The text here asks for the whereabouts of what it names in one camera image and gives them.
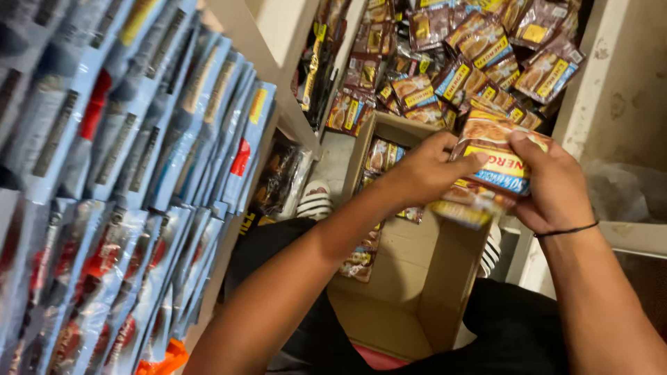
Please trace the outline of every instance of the open cardboard box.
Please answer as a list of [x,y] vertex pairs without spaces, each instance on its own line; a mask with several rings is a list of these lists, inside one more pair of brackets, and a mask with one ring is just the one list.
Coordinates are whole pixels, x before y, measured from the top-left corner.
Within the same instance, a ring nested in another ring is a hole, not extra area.
[[[375,112],[355,142],[343,188],[359,185],[373,135],[410,148],[437,131]],[[488,227],[464,228],[426,210],[421,224],[388,219],[370,282],[335,276],[329,300],[350,340],[414,361],[451,350],[486,245]]]

